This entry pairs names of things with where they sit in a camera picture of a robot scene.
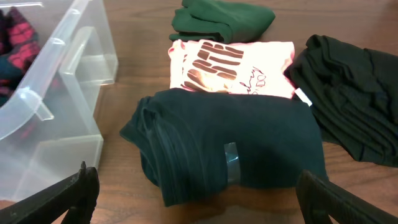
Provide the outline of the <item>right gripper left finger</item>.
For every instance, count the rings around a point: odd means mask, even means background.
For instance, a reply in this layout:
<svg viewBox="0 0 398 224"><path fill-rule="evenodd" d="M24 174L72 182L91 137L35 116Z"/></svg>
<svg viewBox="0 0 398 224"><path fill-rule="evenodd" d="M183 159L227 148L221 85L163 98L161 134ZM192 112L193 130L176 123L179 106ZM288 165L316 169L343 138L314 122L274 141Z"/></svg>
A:
<svg viewBox="0 0 398 224"><path fill-rule="evenodd" d="M62 223L89 224L100 192L95 167L81 163L66 179L1 210L3 224L46 224L64 215Z"/></svg>

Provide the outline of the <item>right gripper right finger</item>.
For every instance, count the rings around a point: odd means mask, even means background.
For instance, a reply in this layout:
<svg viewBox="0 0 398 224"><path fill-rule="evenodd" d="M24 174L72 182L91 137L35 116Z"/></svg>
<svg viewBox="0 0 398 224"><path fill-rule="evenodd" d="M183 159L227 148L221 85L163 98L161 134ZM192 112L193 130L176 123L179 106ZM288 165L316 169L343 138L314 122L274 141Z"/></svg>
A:
<svg viewBox="0 0 398 224"><path fill-rule="evenodd" d="M296 195L306 224L397 223L397 217L307 170L298 179Z"/></svg>

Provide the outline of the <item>black ribbed garment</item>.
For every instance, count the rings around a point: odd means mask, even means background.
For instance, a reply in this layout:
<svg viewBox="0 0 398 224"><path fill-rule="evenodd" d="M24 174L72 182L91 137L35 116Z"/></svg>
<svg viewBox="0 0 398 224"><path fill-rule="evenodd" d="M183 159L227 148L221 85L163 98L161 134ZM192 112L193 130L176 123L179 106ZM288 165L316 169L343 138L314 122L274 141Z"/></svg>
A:
<svg viewBox="0 0 398 224"><path fill-rule="evenodd" d="M397 56L313 35L285 71L323 139L359 162L397 167Z"/></svg>

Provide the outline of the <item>clear plastic storage container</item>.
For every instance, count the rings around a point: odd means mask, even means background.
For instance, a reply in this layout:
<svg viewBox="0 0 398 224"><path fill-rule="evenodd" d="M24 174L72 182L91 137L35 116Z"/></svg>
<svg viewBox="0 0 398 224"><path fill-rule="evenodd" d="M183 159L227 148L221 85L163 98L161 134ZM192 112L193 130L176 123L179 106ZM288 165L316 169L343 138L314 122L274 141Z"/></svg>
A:
<svg viewBox="0 0 398 224"><path fill-rule="evenodd" d="M118 58L102 0L2 1L39 35L40 53L1 107L1 199L18 202L97 167L103 137L94 119Z"/></svg>

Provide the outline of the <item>red navy plaid shirt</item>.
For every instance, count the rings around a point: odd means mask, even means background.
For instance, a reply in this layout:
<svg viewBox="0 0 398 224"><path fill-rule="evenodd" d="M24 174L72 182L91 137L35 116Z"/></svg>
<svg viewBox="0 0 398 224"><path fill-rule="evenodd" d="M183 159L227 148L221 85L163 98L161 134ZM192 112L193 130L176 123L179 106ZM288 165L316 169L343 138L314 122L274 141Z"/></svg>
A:
<svg viewBox="0 0 398 224"><path fill-rule="evenodd" d="M39 36L16 8L1 12L1 104L5 104L40 52Z"/></svg>

